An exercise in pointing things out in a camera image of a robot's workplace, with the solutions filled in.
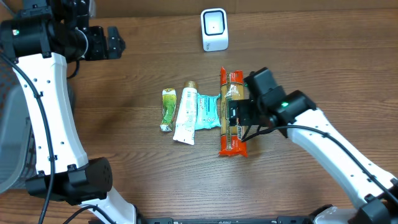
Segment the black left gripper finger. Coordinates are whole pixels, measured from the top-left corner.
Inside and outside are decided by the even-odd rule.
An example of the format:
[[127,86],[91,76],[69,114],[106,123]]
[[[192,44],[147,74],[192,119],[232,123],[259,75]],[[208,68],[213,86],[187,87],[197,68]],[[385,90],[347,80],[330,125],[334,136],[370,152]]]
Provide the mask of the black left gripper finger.
[[125,41],[120,36],[118,28],[115,26],[108,27],[108,45],[110,47],[125,47]]
[[117,45],[117,46],[109,46],[108,47],[108,60],[114,60],[121,58],[126,46],[125,45]]

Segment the orange spaghetti pack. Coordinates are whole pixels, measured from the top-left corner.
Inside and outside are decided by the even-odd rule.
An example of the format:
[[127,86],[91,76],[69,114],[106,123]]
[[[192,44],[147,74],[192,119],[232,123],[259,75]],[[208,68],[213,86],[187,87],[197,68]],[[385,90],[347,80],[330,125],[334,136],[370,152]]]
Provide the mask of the orange spaghetti pack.
[[231,126],[229,124],[230,100],[244,99],[243,72],[236,70],[227,72],[224,67],[220,69],[220,93],[221,93],[221,149],[219,155],[222,156],[248,156],[246,143],[242,142],[245,126]]

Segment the teal wet wipes pack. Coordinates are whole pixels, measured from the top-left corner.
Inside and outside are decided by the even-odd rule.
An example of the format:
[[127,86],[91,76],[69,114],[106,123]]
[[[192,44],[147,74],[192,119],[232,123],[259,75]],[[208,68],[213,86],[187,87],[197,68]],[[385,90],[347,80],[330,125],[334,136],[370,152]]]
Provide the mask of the teal wet wipes pack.
[[198,94],[196,130],[212,129],[221,126],[218,116],[218,99],[220,95],[208,96]]

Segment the white tube gold cap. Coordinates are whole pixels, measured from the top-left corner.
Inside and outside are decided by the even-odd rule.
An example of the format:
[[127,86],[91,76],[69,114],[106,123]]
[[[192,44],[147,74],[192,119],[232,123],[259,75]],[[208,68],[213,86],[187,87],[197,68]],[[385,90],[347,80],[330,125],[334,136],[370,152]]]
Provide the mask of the white tube gold cap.
[[195,81],[186,81],[178,108],[174,141],[189,145],[195,144],[195,125],[197,120],[198,90]]

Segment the green yellow sachet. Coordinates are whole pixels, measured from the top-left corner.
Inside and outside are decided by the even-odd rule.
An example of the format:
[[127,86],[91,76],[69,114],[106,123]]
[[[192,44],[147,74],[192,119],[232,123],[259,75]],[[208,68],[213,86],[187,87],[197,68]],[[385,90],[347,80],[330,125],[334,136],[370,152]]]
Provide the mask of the green yellow sachet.
[[174,126],[174,116],[177,107],[177,94],[175,89],[162,90],[162,122],[160,129],[163,132],[171,132]]

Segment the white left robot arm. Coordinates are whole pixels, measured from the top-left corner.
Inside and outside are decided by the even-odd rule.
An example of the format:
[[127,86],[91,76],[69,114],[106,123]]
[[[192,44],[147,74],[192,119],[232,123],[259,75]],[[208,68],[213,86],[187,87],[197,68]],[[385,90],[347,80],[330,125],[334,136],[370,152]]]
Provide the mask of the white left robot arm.
[[78,137],[67,87],[67,65],[119,59],[117,28],[91,26],[94,1],[24,1],[1,23],[1,58],[19,79],[34,132],[36,175],[31,196],[89,210],[103,223],[144,223],[136,206],[113,187],[109,161],[89,159]]

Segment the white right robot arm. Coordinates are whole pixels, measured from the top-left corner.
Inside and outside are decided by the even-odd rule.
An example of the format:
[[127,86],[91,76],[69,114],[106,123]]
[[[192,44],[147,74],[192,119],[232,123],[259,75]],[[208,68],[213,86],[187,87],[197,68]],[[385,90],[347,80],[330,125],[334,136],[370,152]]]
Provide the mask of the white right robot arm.
[[361,154],[328,121],[306,94],[286,94],[264,67],[239,78],[249,92],[245,100],[227,103],[232,126],[257,126],[242,142],[280,133],[306,150],[334,178],[353,204],[352,209],[324,205],[307,216],[278,217],[277,223],[397,223],[397,177]]

